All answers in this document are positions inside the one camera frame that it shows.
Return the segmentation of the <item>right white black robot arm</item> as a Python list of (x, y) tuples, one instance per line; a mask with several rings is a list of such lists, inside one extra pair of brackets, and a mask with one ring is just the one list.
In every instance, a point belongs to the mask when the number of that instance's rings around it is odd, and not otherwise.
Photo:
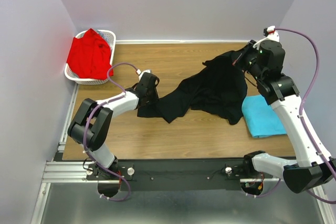
[(302, 98), (294, 81), (282, 73), (285, 50), (278, 41), (251, 40), (242, 52), (232, 58), (233, 66), (252, 75), (257, 89), (278, 115), (296, 159), (271, 156), (255, 151), (244, 156), (242, 173), (249, 178), (266, 173), (282, 179), (298, 194), (326, 184), (333, 178), (335, 158), (316, 135), (307, 115), (300, 108)]

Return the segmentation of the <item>black t shirt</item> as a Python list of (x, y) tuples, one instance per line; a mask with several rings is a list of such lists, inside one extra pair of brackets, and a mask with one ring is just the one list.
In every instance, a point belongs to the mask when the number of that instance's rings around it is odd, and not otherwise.
[(240, 50), (225, 52), (203, 62), (204, 69), (184, 79), (178, 87), (157, 102), (138, 109), (140, 118), (163, 118), (167, 123), (183, 117), (189, 109), (226, 119), (230, 125), (243, 117), (242, 103), (247, 84), (242, 70), (233, 66)]

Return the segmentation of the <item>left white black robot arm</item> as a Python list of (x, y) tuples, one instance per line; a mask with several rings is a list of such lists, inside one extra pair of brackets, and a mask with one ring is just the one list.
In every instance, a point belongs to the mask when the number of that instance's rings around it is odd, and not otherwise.
[(98, 173), (112, 179), (118, 172), (118, 159), (105, 144), (112, 119), (159, 100), (159, 78), (150, 70), (139, 75), (139, 82), (121, 94), (104, 100), (87, 98), (73, 117), (67, 135), (82, 145), (84, 152), (99, 165)]

